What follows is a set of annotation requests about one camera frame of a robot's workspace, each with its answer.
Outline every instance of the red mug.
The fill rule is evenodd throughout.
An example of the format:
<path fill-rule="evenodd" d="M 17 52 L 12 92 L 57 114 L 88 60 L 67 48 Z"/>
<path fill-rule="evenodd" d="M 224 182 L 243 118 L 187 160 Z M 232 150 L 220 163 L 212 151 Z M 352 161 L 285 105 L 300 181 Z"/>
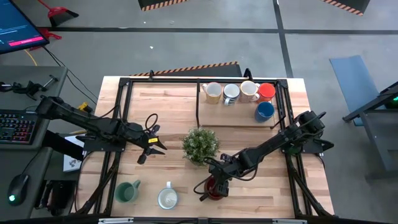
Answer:
<path fill-rule="evenodd" d="M 258 94 L 260 95 L 258 103 L 270 101 L 275 96 L 275 87 L 272 84 L 263 83 L 259 87 Z"/>

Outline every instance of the keyboard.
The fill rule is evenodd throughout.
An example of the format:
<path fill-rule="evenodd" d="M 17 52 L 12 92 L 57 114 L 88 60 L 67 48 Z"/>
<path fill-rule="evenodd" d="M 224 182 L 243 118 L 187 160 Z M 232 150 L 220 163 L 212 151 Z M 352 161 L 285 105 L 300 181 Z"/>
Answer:
<path fill-rule="evenodd" d="M 0 110 L 0 144 L 32 144 L 39 123 L 34 112 Z"/>

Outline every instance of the yellow black hazard tape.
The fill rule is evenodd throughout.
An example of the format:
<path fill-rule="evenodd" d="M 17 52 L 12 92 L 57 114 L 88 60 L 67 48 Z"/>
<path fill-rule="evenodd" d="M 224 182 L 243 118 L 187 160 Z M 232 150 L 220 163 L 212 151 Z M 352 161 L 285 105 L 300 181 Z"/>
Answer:
<path fill-rule="evenodd" d="M 150 5 L 150 6 L 143 7 L 141 10 L 142 11 L 149 11 L 149 10 L 153 10 L 153 9 L 158 9 L 160 7 L 171 6 L 173 4 L 178 4 L 178 3 L 186 2 L 186 1 L 188 1 L 188 0 L 169 0 L 169 1 L 156 3 L 156 4 L 153 4 L 153 5 Z"/>
<path fill-rule="evenodd" d="M 196 69 L 203 69 L 203 68 L 213 68 L 213 67 L 220 67 L 220 66 L 226 66 L 226 65 L 237 65 L 238 62 L 226 62 L 226 63 L 215 63 L 211 65 L 199 65 L 199 66 L 192 66 L 192 67 L 186 67 L 186 68 L 176 68 L 176 69 L 170 69 L 170 70 L 164 70 L 164 71 L 158 71 L 155 72 L 155 75 L 167 75 L 168 73 L 174 73 L 174 72 L 184 72 L 184 71 L 190 71 L 190 70 L 196 70 Z M 138 73 L 130 76 L 149 76 L 149 72 L 147 73 Z"/>
<path fill-rule="evenodd" d="M 353 8 L 353 7 L 346 6 L 345 4 L 342 4 L 342 3 L 338 2 L 338 0 L 337 1 L 335 1 L 335 0 L 321 0 L 321 1 L 323 1 L 325 3 L 328 3 L 328 4 L 331 4 L 332 6 L 339 7 L 340 9 L 344 9 L 344 10 L 346 10 L 346 11 L 348 11 L 350 13 L 356 14 L 358 16 L 363 16 L 363 13 L 361 11 L 359 11 L 359 10 Z"/>

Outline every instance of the beige mug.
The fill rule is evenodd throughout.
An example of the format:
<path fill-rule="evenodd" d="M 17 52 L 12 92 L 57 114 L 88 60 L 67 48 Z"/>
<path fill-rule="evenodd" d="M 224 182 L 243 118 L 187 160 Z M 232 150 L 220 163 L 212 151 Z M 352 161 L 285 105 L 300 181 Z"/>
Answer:
<path fill-rule="evenodd" d="M 223 88 L 217 82 L 203 84 L 201 86 L 206 93 L 206 101 L 210 104 L 217 104 L 220 101 Z"/>
<path fill-rule="evenodd" d="M 256 101 L 260 98 L 260 95 L 257 93 L 260 84 L 254 83 L 252 81 L 244 81 L 242 82 L 241 89 L 241 97 L 240 100 L 242 103 L 249 103 L 252 101 Z"/>

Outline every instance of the gray floor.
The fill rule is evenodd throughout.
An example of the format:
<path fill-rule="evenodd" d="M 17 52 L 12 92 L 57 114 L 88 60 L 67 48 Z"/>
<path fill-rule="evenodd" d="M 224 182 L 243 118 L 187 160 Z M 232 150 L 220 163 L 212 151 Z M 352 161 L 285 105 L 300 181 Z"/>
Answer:
<path fill-rule="evenodd" d="M 191 0 L 141 12 L 132 0 L 47 0 L 80 17 L 65 26 L 193 27 L 275 29 L 272 0 Z M 49 26 L 36 1 L 16 3 L 38 26 Z M 373 0 L 363 17 L 319 0 L 279 0 L 286 29 L 398 29 L 398 1 Z M 59 32 L 48 48 L 95 93 L 105 75 L 129 75 L 237 60 L 256 77 L 286 77 L 277 34 L 89 33 Z M 398 183 L 367 183 L 364 175 L 380 170 L 377 153 L 363 128 L 342 122 L 348 108 L 329 58 L 361 55 L 378 90 L 397 81 L 398 35 L 286 35 L 294 77 L 304 78 L 312 109 L 326 111 L 324 139 L 335 143 L 325 153 L 326 175 L 335 213 L 344 218 L 398 223 Z M 43 51 L 32 52 L 39 65 L 55 65 Z M 23 52 L 0 56 L 0 64 L 31 65 Z M 68 82 L 61 97 L 73 106 L 87 101 Z M 77 127 L 61 121 L 50 129 Z"/>

